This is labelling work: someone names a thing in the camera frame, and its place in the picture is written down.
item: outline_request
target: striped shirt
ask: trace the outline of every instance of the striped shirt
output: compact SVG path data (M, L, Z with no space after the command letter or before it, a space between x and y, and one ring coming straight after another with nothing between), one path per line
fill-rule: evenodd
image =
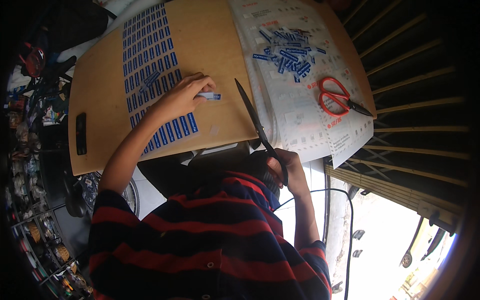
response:
M283 239L278 205L261 181L234 172L142 221L102 191L89 237L95 298L330 299L325 244L297 251Z

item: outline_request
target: red logo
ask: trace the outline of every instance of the red logo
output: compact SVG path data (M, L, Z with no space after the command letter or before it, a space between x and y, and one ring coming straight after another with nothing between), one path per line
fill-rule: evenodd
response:
M272 24L278 24L278 21L275 20L275 21L267 22L267 23L265 23L265 24L262 23L262 26L269 26L269 25L272 25Z

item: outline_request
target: wooden board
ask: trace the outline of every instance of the wooden board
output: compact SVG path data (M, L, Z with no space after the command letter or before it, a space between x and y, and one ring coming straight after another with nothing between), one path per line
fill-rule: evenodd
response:
M334 42L359 82L368 109L376 116L367 76L358 54L335 13L326 3L314 6L323 17ZM227 0L176 0L165 4L171 38L183 76L210 75L222 94L195 110L200 135L164 151L143 156L150 159L175 153L254 139L257 134L236 88L234 78L252 99L240 42ZM130 132L122 70L122 29L101 39L77 61L69 106L70 159L74 175L101 170ZM86 113L87 154L76 153L75 119ZM218 127L216 134L210 134Z

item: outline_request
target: car wheel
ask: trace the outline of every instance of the car wheel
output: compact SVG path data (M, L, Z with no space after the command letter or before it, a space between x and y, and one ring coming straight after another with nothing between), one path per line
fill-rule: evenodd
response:
M402 266L404 268L408 268L410 267L411 264L412 264L412 255L407 252L402 258Z

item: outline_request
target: black scissors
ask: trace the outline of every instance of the black scissors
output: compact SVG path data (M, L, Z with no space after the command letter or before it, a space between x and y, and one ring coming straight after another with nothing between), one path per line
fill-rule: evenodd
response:
M260 142L264 144L265 148L267 149L267 153L269 156L275 158L278 160L280 163L280 166L282 167L282 173L283 173L283 185L288 186L288 172L287 172L287 167L285 164L280 160L278 157L277 153L273 149L273 147L268 143L267 136L265 135L264 128L262 124L260 123L260 119L258 118L257 113L253 109L252 104L250 103L250 99L248 99L247 94L243 90L243 87L240 85L238 80L235 78L235 83L237 84L237 88L239 89L240 96L243 100L243 103L245 103L245 107L247 108L248 114L250 115L250 118L252 119L253 125L255 126L255 131L258 134L258 137L260 138Z

